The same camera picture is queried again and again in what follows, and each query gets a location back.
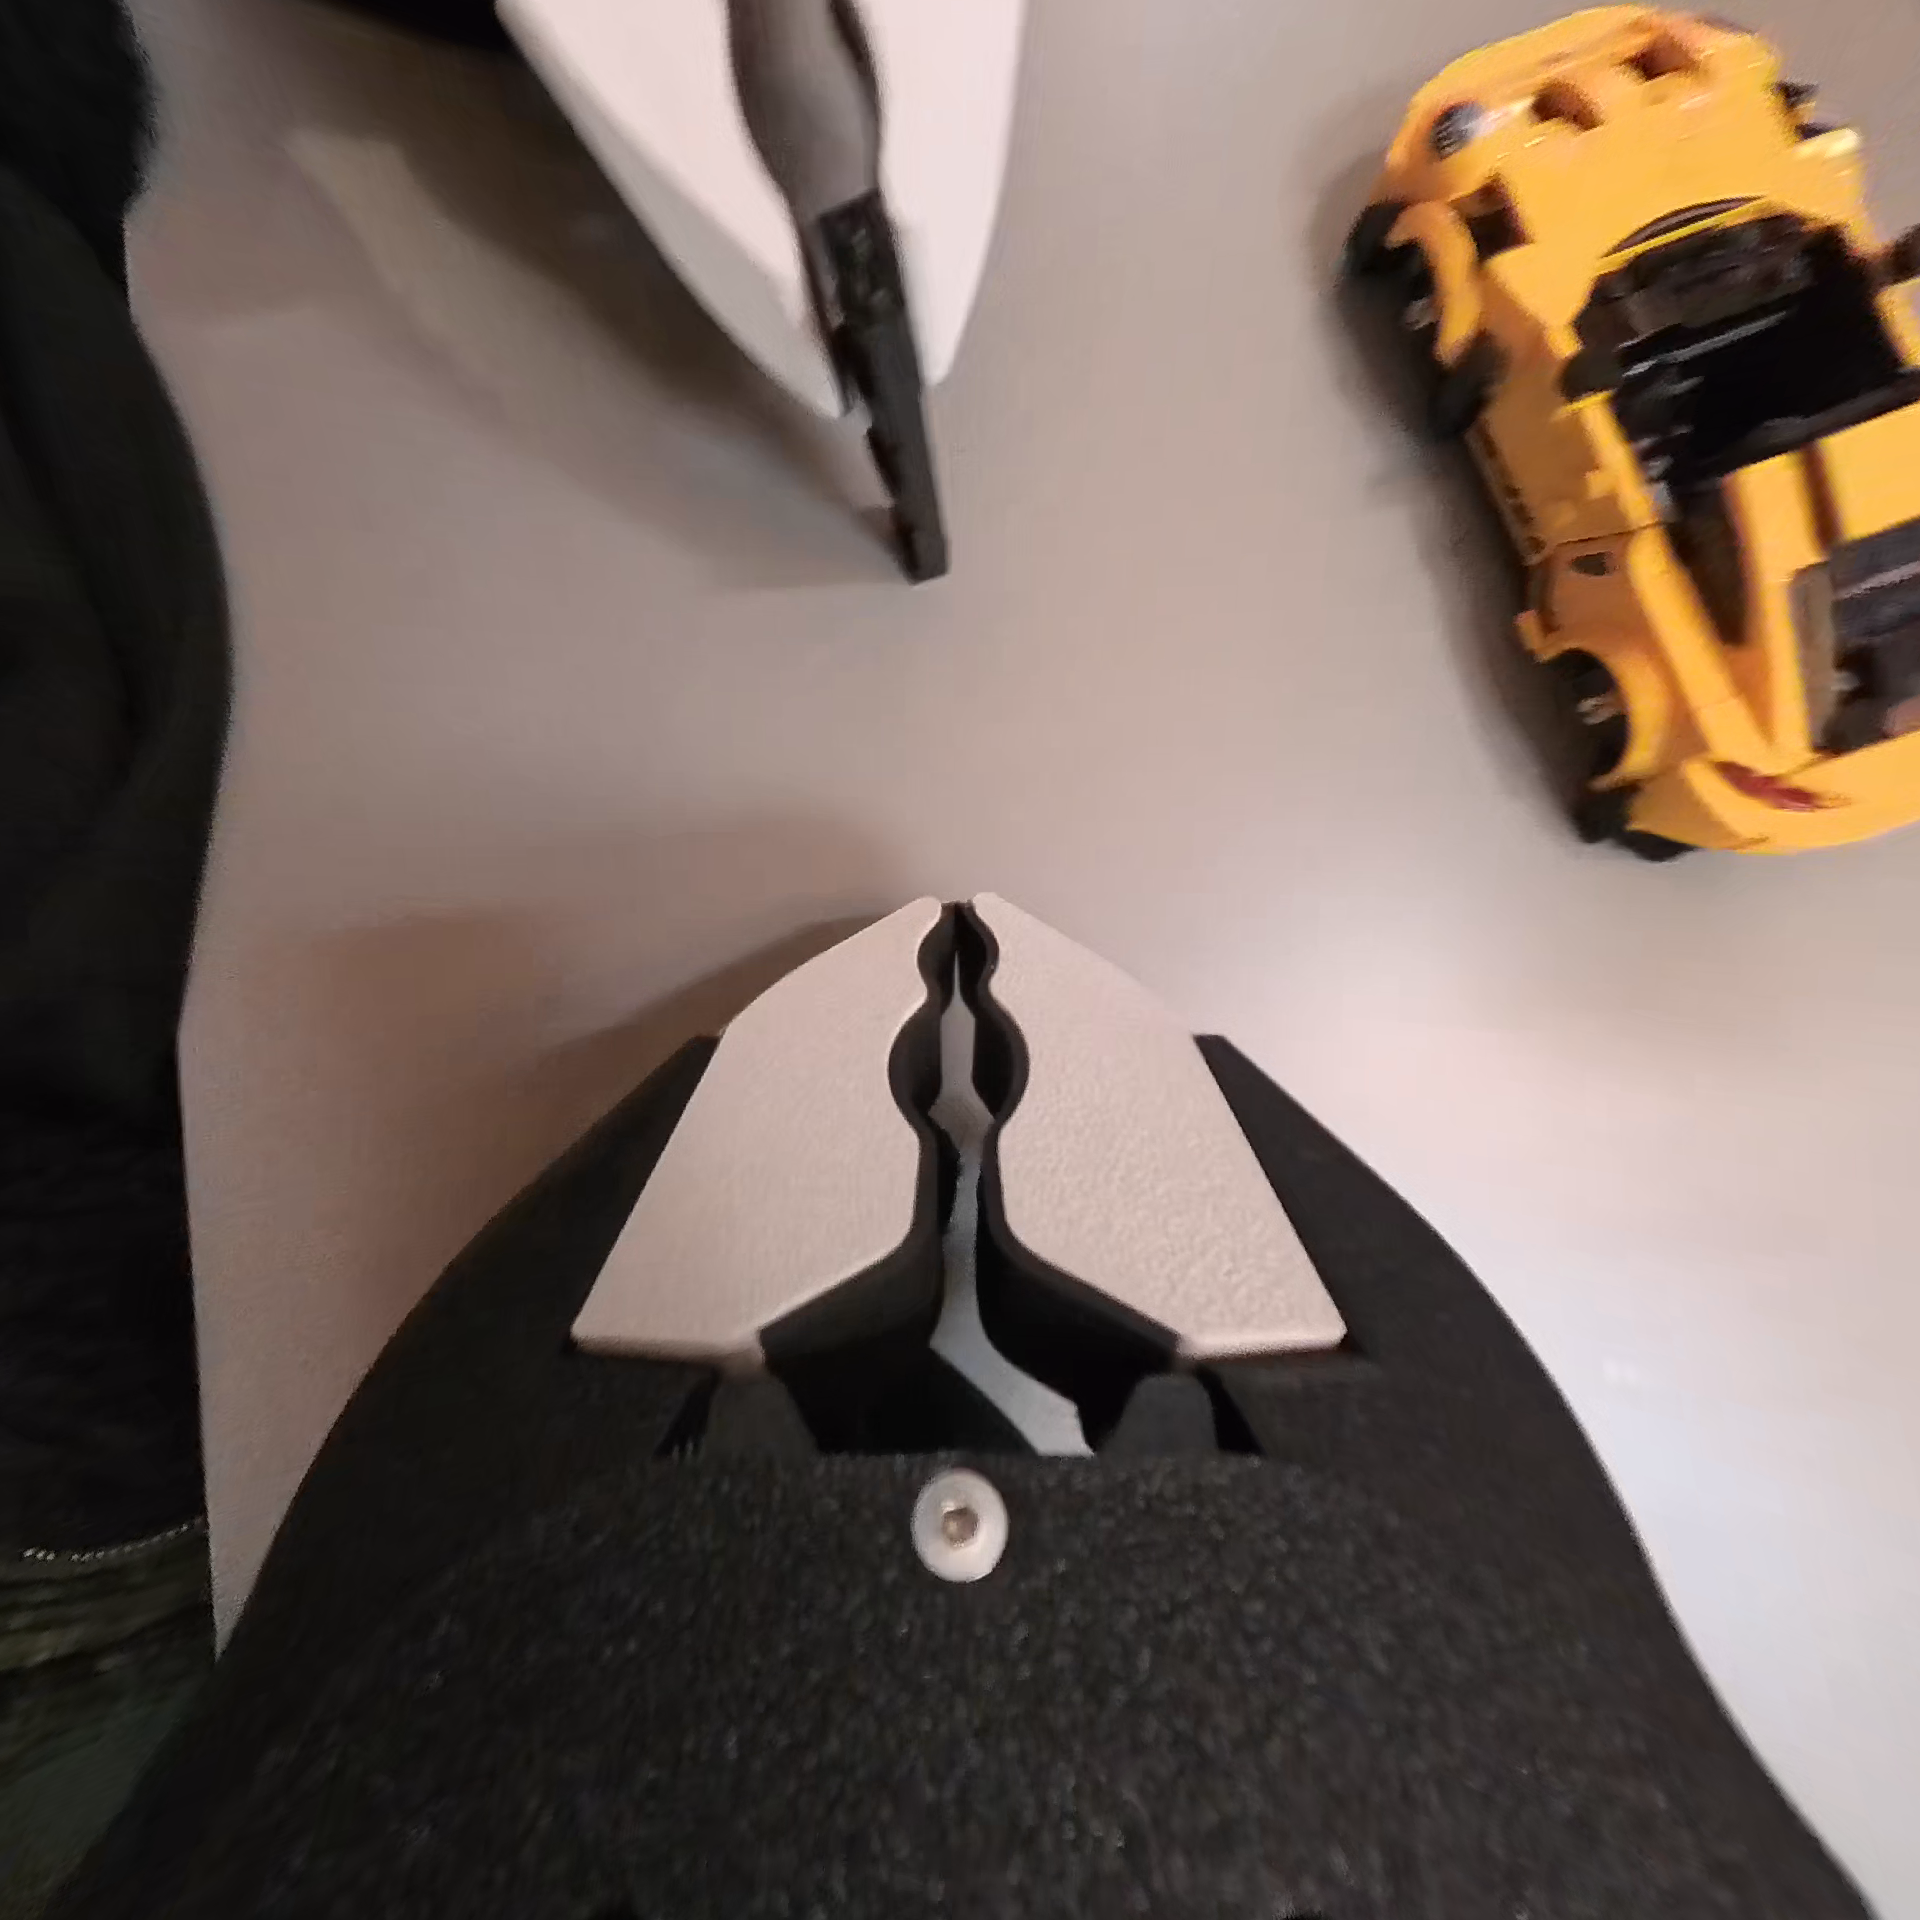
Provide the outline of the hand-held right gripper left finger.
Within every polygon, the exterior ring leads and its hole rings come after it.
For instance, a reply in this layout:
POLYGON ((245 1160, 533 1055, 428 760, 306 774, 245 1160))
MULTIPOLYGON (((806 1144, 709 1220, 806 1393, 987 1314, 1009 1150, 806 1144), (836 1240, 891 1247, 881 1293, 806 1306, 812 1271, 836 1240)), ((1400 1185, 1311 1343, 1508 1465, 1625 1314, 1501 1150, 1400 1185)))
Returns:
POLYGON ((824 1450, 874 1450, 942 1322, 952 951, 952 901, 909 893, 714 1034, 575 1306, 575 1353, 768 1373, 824 1450))

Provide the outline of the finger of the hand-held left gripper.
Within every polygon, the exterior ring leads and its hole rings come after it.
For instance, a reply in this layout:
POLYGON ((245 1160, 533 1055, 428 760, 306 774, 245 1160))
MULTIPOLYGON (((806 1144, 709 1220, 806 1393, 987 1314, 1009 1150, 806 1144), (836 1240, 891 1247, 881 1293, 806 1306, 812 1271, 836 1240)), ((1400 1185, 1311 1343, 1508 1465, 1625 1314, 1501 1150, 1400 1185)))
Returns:
POLYGON ((704 315, 792 405, 848 417, 796 225, 736 91, 727 0, 499 0, 493 18, 704 315))
POLYGON ((924 386, 952 378, 1002 225, 1020 0, 855 0, 874 112, 881 204, 906 257, 924 386))

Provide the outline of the yellow lego car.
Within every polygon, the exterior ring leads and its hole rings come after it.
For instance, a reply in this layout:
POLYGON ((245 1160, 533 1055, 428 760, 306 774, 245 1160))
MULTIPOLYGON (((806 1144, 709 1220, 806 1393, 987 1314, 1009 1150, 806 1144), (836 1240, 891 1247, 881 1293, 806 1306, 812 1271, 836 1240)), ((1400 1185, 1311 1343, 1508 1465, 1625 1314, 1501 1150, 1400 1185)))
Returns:
POLYGON ((1508 528, 1516 647, 1636 861, 1920 824, 1913 228, 1774 38, 1587 7, 1453 56, 1344 278, 1400 292, 1424 425, 1508 528))

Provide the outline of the black and yellow lego strip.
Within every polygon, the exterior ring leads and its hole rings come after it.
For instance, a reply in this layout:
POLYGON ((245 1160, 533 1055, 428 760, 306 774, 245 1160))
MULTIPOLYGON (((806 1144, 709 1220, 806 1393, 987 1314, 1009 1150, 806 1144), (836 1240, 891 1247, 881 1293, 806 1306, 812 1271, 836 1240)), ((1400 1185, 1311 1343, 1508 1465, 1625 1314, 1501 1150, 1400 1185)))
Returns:
POLYGON ((906 581, 942 581, 952 520, 924 433, 924 376, 881 183, 828 204, 796 225, 796 237, 836 386, 865 409, 865 457, 891 493, 893 567, 906 581))

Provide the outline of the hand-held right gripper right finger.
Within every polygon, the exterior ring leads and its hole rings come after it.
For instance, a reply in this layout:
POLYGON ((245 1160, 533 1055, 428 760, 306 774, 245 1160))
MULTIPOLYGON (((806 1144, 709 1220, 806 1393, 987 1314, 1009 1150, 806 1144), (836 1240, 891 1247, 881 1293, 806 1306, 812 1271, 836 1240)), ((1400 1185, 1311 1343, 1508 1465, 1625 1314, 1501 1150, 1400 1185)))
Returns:
POLYGON ((1312 1274, 1202 1038, 1009 893, 967 901, 980 1322, 1117 1444, 1143 1383, 1327 1358, 1312 1274))

